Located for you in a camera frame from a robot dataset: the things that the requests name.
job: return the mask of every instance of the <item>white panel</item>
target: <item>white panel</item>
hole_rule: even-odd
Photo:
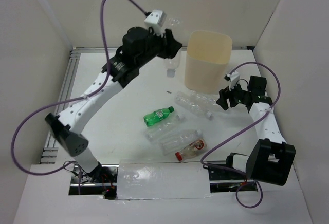
[[[66,46],[68,47],[68,50],[71,50],[72,44],[69,41],[69,39],[67,38],[67,35],[66,35],[65,31],[63,30],[61,24],[59,23],[58,19],[56,18],[52,8],[50,7],[49,2],[47,0],[38,0],[38,2],[40,3],[42,9],[47,14],[52,25],[56,28],[56,31],[59,34],[59,36],[65,42]]]
[[[29,113],[58,98],[69,52],[36,0],[0,1],[0,222],[10,224],[27,178],[12,163],[11,138]],[[47,131],[42,116],[23,127],[15,151],[25,168],[39,161]]]
[[[296,147],[296,166],[314,223],[329,219],[329,0],[281,0],[255,49],[282,85],[276,108],[280,130]],[[264,76],[270,74],[261,71]],[[277,88],[269,81],[268,92]]]
[[[48,0],[76,47],[102,47],[99,29],[101,0]],[[145,10],[163,10],[184,22],[183,44],[197,29],[232,37],[234,46],[254,46],[279,0],[136,0]],[[143,26],[143,15],[125,0],[106,5],[108,45],[119,46],[133,26]]]
[[[117,195],[120,200],[210,197],[208,170],[200,162],[121,163]]]

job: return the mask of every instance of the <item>white cable clip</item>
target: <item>white cable clip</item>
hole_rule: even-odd
[[[273,108],[272,107],[266,108],[264,111],[273,114]]]
[[[237,82],[240,79],[240,74],[237,71],[234,71],[231,74],[229,74],[229,73],[226,74],[226,76],[228,77],[228,79],[230,81],[230,85],[229,85],[230,90],[234,89],[234,87],[236,86]]]
[[[91,103],[94,103],[95,104],[96,103],[96,100],[93,97],[96,96],[96,95],[98,95],[99,93],[96,93],[93,96],[90,96],[90,93],[89,94],[84,93],[82,96],[83,96],[83,99],[86,100],[87,102],[91,102]]]

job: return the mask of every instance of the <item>white wall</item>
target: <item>white wall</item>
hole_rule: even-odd
[[[102,47],[99,29],[101,0],[48,0],[76,47]],[[136,0],[145,10],[162,9],[184,21],[184,40],[197,29],[232,37],[234,46],[255,46],[279,0]],[[109,46],[122,44],[133,26],[143,26],[143,15],[125,0],[110,0],[105,27]]]
[[[313,222],[327,223],[329,0],[281,0],[254,54],[281,81],[280,128],[296,147],[295,163]],[[269,93],[275,96],[276,90],[271,81]]]
[[[15,128],[30,112],[55,101],[69,50],[37,0],[0,0],[0,222],[12,223],[27,175],[10,158]],[[39,115],[19,135],[16,154],[37,163],[48,129]]]

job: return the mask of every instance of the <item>red bottle cap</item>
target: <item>red bottle cap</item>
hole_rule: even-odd
[[[175,156],[177,157],[178,161],[182,161],[183,158],[181,157],[180,153],[179,152],[176,152],[175,153]]]

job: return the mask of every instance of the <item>bottle label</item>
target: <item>bottle label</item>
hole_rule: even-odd
[[[194,148],[196,148],[197,150],[202,150],[204,146],[205,144],[202,140],[196,140],[194,142]]]
[[[157,112],[155,112],[155,114],[156,114],[159,118],[162,118],[162,117],[163,117],[163,111],[162,111],[162,110],[158,110]]]

